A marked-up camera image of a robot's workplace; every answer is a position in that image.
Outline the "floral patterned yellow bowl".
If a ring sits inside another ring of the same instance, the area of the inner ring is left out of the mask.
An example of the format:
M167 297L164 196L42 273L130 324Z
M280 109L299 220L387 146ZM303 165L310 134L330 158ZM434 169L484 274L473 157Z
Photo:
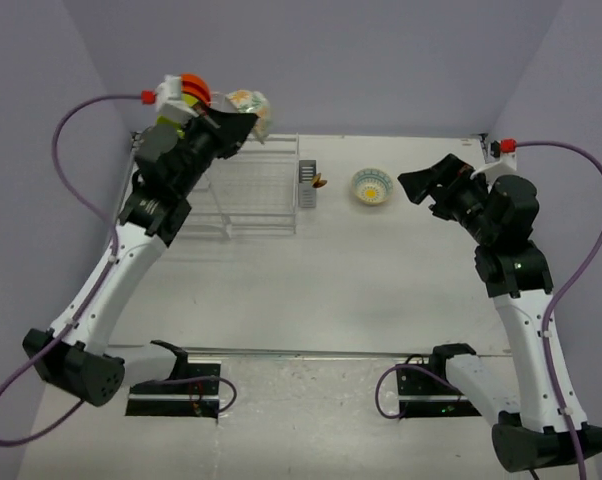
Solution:
M226 98L239 113L255 114L258 117L252 135L264 144L273 123L271 103L266 96L260 91L240 89L227 94Z

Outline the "orange bowl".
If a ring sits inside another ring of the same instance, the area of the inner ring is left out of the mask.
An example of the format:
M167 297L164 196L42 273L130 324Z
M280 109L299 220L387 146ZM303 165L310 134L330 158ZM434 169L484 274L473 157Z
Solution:
M182 73L180 79L183 93L198 98L208 99L210 97L209 86L201 77L192 73Z
M182 100L190 107L198 103L206 107L211 105L211 93L205 82L183 82L181 91Z

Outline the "blue patterned yellow bowl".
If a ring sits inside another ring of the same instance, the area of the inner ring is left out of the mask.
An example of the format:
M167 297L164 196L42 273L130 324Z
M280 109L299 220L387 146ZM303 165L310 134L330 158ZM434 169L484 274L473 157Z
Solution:
M354 173L350 181L352 196L367 206L381 206L394 193L394 181L390 175L378 168L363 168Z

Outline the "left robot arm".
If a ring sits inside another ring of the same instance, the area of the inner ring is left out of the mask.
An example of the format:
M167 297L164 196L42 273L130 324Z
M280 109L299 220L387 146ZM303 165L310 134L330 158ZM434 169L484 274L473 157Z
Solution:
M110 337L141 279L184 225L194 186L214 160L240 150L257 120L254 113L208 109L179 129L157 124L141 134L132 191L111 244L66 311L23 340L42 380L95 407L123 386L149 382L176 393L187 385L182 349L152 341L115 350Z

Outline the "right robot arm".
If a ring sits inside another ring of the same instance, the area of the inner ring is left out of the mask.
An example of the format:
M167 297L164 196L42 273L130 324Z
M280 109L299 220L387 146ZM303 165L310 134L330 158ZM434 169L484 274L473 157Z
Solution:
M435 217L457 222L476 241L475 269L505 328L519 392L503 389L466 344L433 349L422 370L429 385L469 400L490 425L506 471L583 468L602 453L602 427L588 420L563 358L550 268L530 238L536 187L516 174L491 176L453 154L398 181L412 203L431 198Z

